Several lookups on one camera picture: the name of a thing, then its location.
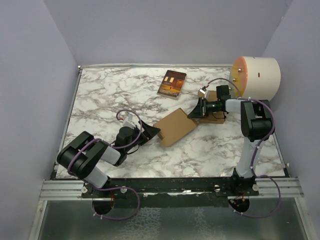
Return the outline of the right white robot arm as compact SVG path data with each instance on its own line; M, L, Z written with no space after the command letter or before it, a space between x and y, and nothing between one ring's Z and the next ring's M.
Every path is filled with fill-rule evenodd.
M275 131L274 116L268 100L231 98L229 87L216 88L216 101L200 97L195 108L187 115L189 119L204 119L212 113L239 113L240 128L244 136L239 162L230 177L230 191L240 196L255 183L255 173L261 149Z

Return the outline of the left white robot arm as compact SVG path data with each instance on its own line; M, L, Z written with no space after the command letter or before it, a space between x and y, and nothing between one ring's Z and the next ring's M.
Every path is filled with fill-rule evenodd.
M56 161L70 175L93 185L94 193L103 198L110 193L111 186L107 182L109 176L97 167L97 163L104 161L115 167L120 166L127 155L133 153L132 148L143 146L160 131L160 128L144 121L136 126L126 120L119 129L113 146L83 131L59 152Z

